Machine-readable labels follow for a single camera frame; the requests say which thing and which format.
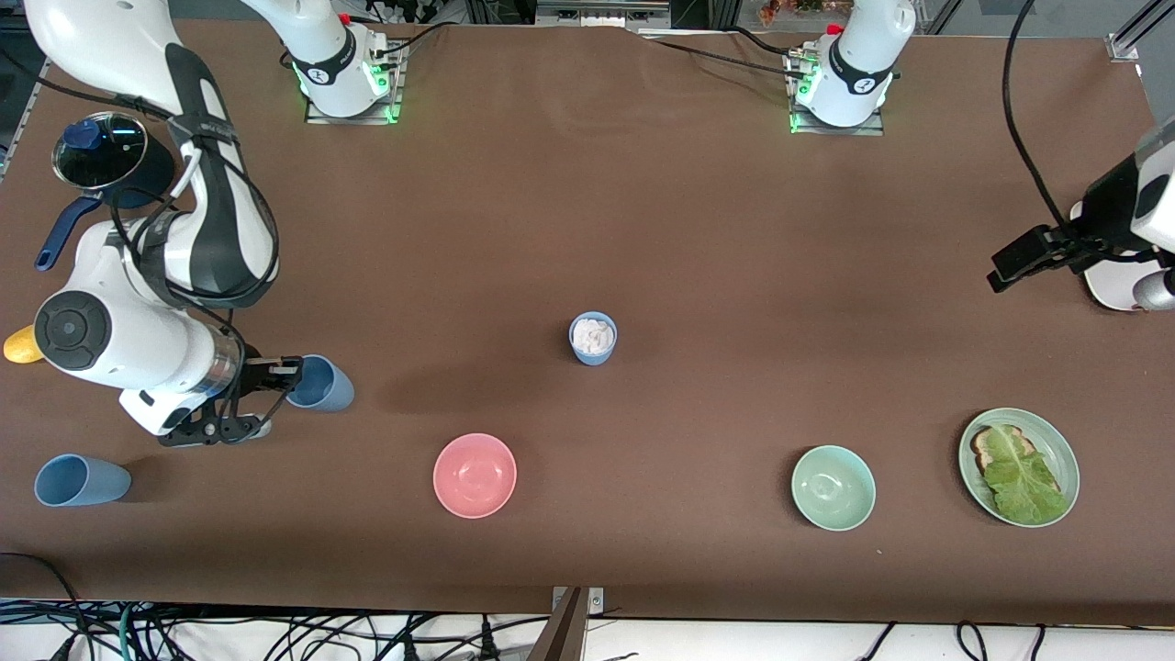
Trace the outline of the yellow lemon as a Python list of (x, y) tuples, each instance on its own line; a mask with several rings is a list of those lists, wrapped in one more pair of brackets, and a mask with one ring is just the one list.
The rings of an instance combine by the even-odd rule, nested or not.
[(33, 364), (45, 359), (32, 325), (14, 331), (4, 340), (4, 357), (13, 364)]

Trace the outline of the glass lid with blue knob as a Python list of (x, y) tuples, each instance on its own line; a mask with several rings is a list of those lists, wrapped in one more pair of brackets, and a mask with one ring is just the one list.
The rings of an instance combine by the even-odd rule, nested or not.
[(63, 127), (51, 166), (63, 183), (101, 188), (118, 183), (142, 162), (148, 133), (125, 113), (100, 112)]

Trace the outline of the green lettuce leaf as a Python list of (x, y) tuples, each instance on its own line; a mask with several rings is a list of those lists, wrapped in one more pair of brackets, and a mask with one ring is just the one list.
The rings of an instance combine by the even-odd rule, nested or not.
[(1060, 519), (1069, 510), (1069, 500), (1061, 492), (1045, 456), (1023, 430), (1012, 424), (994, 424), (974, 436), (972, 448), (995, 510), (1003, 519), (1023, 526), (1041, 526)]

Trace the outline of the grey metal box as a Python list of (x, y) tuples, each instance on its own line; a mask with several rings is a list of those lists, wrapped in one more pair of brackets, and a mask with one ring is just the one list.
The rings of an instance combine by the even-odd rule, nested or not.
[(671, 29), (671, 5), (670, 0), (536, 0), (533, 25)]

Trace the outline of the pale green bowl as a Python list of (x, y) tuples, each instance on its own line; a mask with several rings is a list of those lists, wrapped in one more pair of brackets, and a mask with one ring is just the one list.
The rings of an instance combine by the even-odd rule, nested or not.
[(795, 463), (790, 497), (808, 522), (828, 532), (848, 532), (877, 508), (877, 478), (851, 448), (818, 446)]

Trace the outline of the pale green plate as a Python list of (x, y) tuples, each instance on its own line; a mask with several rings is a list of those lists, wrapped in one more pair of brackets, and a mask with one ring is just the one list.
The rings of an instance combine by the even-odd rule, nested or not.
[(1028, 439), (1045, 456), (1045, 461), (1058, 479), (1061, 492), (1069, 500), (1069, 510), (1060, 519), (1049, 524), (1061, 521), (1066, 515), (1069, 515), (1081, 492), (1081, 472), (1077, 466), (1076, 456), (1073, 448), (1070, 448), (1069, 441), (1061, 434), (1061, 431), (1055, 429), (1050, 421), (1046, 421), (1039, 417), (1039, 414), (1023, 409), (988, 409), (976, 414), (964, 429), (956, 448), (958, 473), (974, 501), (999, 521), (1012, 524), (1020, 528), (1039, 530), (1049, 526), (1049, 524), (1023, 526), (1023, 524), (1010, 522), (1010, 520), (1003, 519), (995, 510), (993, 495), (978, 468), (976, 456), (972, 448), (974, 436), (979, 431), (991, 426), (991, 424), (1012, 424), (1023, 430), (1023, 434), (1028, 436)]

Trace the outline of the toasted bread slice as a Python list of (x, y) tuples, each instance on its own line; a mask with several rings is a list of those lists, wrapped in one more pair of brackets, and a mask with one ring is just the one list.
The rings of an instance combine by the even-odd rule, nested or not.
[(996, 503), (1046, 503), (1062, 497), (1045, 456), (1023, 430), (1012, 424), (991, 424), (974, 436), (972, 448)]

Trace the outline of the dark metal beam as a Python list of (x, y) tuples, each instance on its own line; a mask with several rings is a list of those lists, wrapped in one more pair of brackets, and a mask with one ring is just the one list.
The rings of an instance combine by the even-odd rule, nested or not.
[(588, 587), (562, 591), (526, 661), (582, 661), (591, 602)]

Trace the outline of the aluminium frame profile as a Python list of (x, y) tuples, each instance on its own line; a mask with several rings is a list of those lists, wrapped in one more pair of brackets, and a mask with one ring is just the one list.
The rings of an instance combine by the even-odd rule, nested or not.
[(1175, 16), (1175, 0), (1146, 0), (1117, 31), (1104, 38), (1112, 62), (1137, 62), (1139, 45), (1170, 16)]
[(32, 92), (29, 94), (29, 97), (27, 99), (21, 116), (20, 119), (18, 119), (18, 122), (14, 126), (12, 137), (8, 140), (8, 142), (4, 142), (5, 149), (4, 149), (4, 161), (0, 162), (0, 181), (4, 180), (4, 177), (7, 175), (12, 160), (16, 158), (16, 147), (20, 146), (20, 140), (24, 137), (24, 133), (26, 131), (27, 124), (29, 123), (29, 119), (32, 117), (33, 108), (35, 107), (36, 101), (40, 96), (41, 88), (42, 88), (41, 85), (34, 85), (32, 87)]

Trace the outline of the blue plastic cup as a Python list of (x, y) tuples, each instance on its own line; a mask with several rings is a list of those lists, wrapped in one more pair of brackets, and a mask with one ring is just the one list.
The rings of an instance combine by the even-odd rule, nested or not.
[(286, 393), (286, 402), (314, 411), (341, 411), (352, 405), (355, 387), (338, 365), (322, 355), (302, 359), (298, 384)]
[[(607, 313), (603, 313), (603, 312), (584, 312), (584, 313), (578, 315), (578, 317), (576, 317), (575, 319), (572, 319), (571, 325), (569, 326), (569, 343), (570, 343), (571, 348), (572, 348), (572, 344), (571, 344), (570, 328), (572, 328), (572, 325), (575, 325), (575, 322), (577, 319), (583, 319), (583, 318), (599, 318), (599, 319), (605, 319), (609, 323), (611, 323), (611, 325), (615, 328), (615, 331), (616, 331), (616, 343), (617, 343), (618, 332), (617, 332), (616, 323), (615, 323), (615, 321), (612, 318), (609, 317)], [(600, 365), (600, 364), (604, 364), (605, 360), (609, 359), (609, 357), (615, 351), (615, 348), (613, 348), (613, 350), (611, 352), (609, 352), (609, 355), (603, 355), (603, 356), (599, 356), (599, 357), (586, 357), (586, 356), (582, 356), (582, 355), (576, 355), (575, 348), (572, 348), (572, 353), (575, 353), (576, 359), (579, 360), (580, 364), (584, 364), (584, 365)]]
[(105, 505), (129, 493), (130, 481), (121, 465), (89, 456), (55, 456), (38, 471), (34, 495), (53, 508)]

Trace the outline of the pink bowl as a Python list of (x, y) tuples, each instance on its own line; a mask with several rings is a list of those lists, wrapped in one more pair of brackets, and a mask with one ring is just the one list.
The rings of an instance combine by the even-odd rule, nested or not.
[(431, 481), (444, 510), (461, 519), (478, 520), (509, 503), (517, 477), (517, 463), (506, 443), (486, 432), (469, 432), (439, 451)]

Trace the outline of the white paper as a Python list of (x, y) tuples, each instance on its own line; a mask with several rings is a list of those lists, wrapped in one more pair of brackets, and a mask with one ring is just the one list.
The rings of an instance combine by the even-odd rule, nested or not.
[(609, 355), (615, 348), (615, 328), (605, 319), (577, 319), (570, 328), (571, 344), (576, 355), (599, 357)]

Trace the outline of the white toaster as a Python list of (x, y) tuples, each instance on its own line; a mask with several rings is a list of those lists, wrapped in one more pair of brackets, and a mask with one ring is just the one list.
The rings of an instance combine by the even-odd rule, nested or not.
[[(1070, 209), (1070, 220), (1079, 231), (1081, 231), (1081, 211), (1082, 201)], [(1159, 204), (1153, 213), (1137, 218), (1134, 210), (1130, 230), (1143, 242), (1143, 255), (1136, 256), (1137, 263), (1128, 261), (1116, 263), (1112, 259), (1096, 258), (1092, 267), (1079, 268), (1092, 297), (1101, 306), (1117, 312), (1137, 312), (1139, 309), (1133, 309), (1133, 285), (1147, 274), (1175, 268), (1175, 215), (1169, 211), (1170, 205)]]

